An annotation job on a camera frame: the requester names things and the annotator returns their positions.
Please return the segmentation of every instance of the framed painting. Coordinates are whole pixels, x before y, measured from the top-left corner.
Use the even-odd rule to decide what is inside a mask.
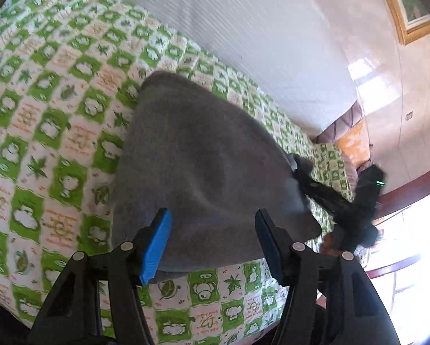
[[[420,0],[386,0],[402,45],[430,33],[430,14]]]

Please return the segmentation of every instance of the bed sheet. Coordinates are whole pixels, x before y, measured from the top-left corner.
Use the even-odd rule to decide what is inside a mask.
[[[0,10],[0,304],[31,326],[71,255],[110,250],[114,174],[140,85],[176,72],[246,110],[313,178],[351,199],[340,151],[313,145],[270,96],[184,34],[121,0],[7,0]],[[329,215],[311,201],[322,225]],[[308,245],[318,249],[319,239]],[[287,289],[264,259],[138,288],[156,343],[251,343]],[[114,335],[101,283],[104,332]]]

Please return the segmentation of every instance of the silver screw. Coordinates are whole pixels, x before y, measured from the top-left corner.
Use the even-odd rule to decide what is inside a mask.
[[[346,261],[351,261],[352,259],[354,259],[354,255],[351,252],[348,252],[348,251],[343,252],[342,257]]]
[[[297,252],[302,252],[303,250],[305,250],[306,245],[304,245],[302,242],[294,242],[292,248]]]
[[[130,241],[126,241],[121,244],[121,250],[124,250],[125,252],[127,250],[131,250],[133,247],[134,247],[134,244],[131,243]]]
[[[84,252],[76,252],[73,254],[73,259],[75,261],[80,261],[83,258],[84,258]]]

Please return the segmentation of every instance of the tiled wall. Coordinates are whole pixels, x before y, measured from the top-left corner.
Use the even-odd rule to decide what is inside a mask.
[[[384,0],[316,1],[347,57],[389,192],[430,170],[430,34],[401,46]]]

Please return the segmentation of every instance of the hand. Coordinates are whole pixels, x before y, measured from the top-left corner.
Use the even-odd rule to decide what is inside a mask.
[[[320,244],[320,254],[329,255],[332,257],[338,257],[341,255],[342,251],[333,249],[333,232],[327,233]]]

